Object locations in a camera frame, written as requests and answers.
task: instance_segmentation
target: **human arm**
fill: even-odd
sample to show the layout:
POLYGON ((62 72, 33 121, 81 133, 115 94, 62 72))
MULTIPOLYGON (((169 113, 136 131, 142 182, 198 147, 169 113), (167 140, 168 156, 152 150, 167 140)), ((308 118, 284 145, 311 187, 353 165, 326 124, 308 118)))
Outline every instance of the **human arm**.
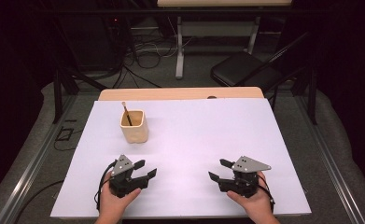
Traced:
MULTIPOLYGON (((110 173, 106 174, 105 180, 110 178, 110 173)), ((100 215, 95 224, 116 224, 127 206, 139 195, 141 189, 135 189, 131 193, 119 198, 112 194, 109 187, 109 181, 106 181, 102 187, 100 200, 100 215)))
MULTIPOLYGON (((258 172, 258 175, 265 179, 263 172, 258 172)), ((262 178, 259 178, 259 184, 266 188, 266 184, 262 178)), ((227 195, 240 204, 246 210, 246 214, 256 224, 279 224, 279 221, 273 215, 269 195, 267 195, 263 189, 258 189, 258 192, 249 198, 241 196, 231 190, 227 192, 227 195)))

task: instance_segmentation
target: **chair leg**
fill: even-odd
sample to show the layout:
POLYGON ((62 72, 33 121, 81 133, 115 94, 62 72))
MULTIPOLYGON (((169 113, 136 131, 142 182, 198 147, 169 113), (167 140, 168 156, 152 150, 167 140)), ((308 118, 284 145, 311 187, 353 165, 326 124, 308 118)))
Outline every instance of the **chair leg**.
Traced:
POLYGON ((274 95, 272 100, 272 110, 274 111, 275 108, 275 100, 277 99, 277 93, 278 93, 278 86, 274 88, 274 95))

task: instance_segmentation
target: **gray floor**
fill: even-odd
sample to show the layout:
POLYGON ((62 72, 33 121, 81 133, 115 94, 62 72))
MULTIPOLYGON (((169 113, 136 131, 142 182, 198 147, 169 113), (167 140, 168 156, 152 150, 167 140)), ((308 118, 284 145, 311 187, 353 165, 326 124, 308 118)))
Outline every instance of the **gray floor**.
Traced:
MULTIPOLYGON (((259 35, 254 54, 264 59, 273 52, 276 44, 276 35, 259 35)), ((175 80, 175 55, 161 58, 155 68, 144 69, 134 63, 131 69, 139 76, 161 85, 162 87, 210 87, 217 84, 209 78, 210 68, 227 57, 231 51, 241 50, 242 46, 233 40, 225 38, 192 39, 186 47, 185 76, 175 80)), ((157 57, 140 57, 141 65, 151 66, 156 63, 157 57)), ((99 79, 99 82, 111 87, 115 84, 118 75, 99 79)), ((146 81, 135 78, 139 88, 154 88, 146 81)), ((80 132, 90 114, 93 101, 98 98, 99 91, 87 83, 77 81, 81 92, 78 96, 64 96, 65 112, 62 121, 52 125, 54 116, 52 84, 42 90, 45 95, 41 113, 28 136, 18 158, 13 163, 9 173, 0 186, 0 223, 2 220, 13 220, 20 211, 21 203, 38 190, 48 184, 64 179, 69 162, 80 137, 80 132), (73 129, 74 133, 69 141, 57 141, 57 133, 61 128, 73 129), (7 207, 13 204, 11 196, 16 195, 15 189, 21 177, 27 173, 26 167, 33 164, 33 159, 41 151, 45 151, 43 162, 37 165, 37 172, 33 173, 32 183, 27 185, 26 195, 22 194, 19 203, 14 204, 12 211, 7 207)), ((120 88, 137 88, 133 77, 126 75, 119 85, 120 88)), ((317 98, 316 117, 317 126, 313 126, 307 119, 304 111, 305 98, 292 97, 288 91, 283 91, 277 99, 274 115, 281 133, 286 142, 288 152, 306 189, 306 196, 313 213, 300 217, 279 217, 282 223, 364 223, 365 220, 365 180, 357 166, 351 159, 351 148, 348 143, 343 125, 331 108, 327 97, 321 92, 317 98), (334 164, 338 168, 345 182, 340 191, 340 179, 335 179, 329 169, 323 149, 330 152, 334 164), (351 200, 344 200, 345 194, 351 194, 351 200), (357 208, 351 215, 349 207, 357 208)), ((49 217, 55 197, 61 185, 56 185, 40 193, 25 208, 19 223, 92 223, 92 220, 59 220, 49 217)), ((205 220, 123 220, 123 223, 225 223, 232 222, 224 219, 205 220)), ((247 223, 246 219, 235 219, 233 223, 247 223)))

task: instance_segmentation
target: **white table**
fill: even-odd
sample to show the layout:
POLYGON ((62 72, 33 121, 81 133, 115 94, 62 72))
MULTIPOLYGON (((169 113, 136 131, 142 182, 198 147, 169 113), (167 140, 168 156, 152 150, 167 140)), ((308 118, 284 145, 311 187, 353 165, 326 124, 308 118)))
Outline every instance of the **white table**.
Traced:
POLYGON ((219 159, 237 161, 242 155, 272 166, 264 173, 276 202, 276 215, 311 213, 266 99, 126 103, 129 109, 146 112, 148 141, 128 144, 124 140, 119 127, 120 101, 95 102, 52 217, 96 218, 93 198, 101 175, 120 154, 133 162, 146 160, 133 177, 158 169, 123 218, 245 217, 244 210, 220 192, 208 175, 210 171, 232 178, 232 170, 221 166, 219 159))
MULTIPOLYGON (((158 7, 288 7, 291 0, 158 0, 158 7)), ((246 52, 252 53, 260 17, 251 21, 182 21, 177 18, 175 78, 183 77, 183 36, 250 36, 246 52)))

